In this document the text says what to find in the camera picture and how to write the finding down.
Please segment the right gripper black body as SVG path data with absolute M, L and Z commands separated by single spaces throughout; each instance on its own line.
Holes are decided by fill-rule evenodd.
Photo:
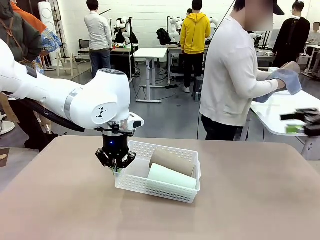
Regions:
M 320 136 L 320 111 L 316 108 L 310 108 L 304 114 L 305 126 L 304 134 L 308 137 Z

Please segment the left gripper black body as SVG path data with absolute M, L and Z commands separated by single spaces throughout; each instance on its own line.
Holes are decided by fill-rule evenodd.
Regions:
M 103 134 L 103 152 L 118 163 L 122 161 L 129 152 L 128 137 L 122 134 Z

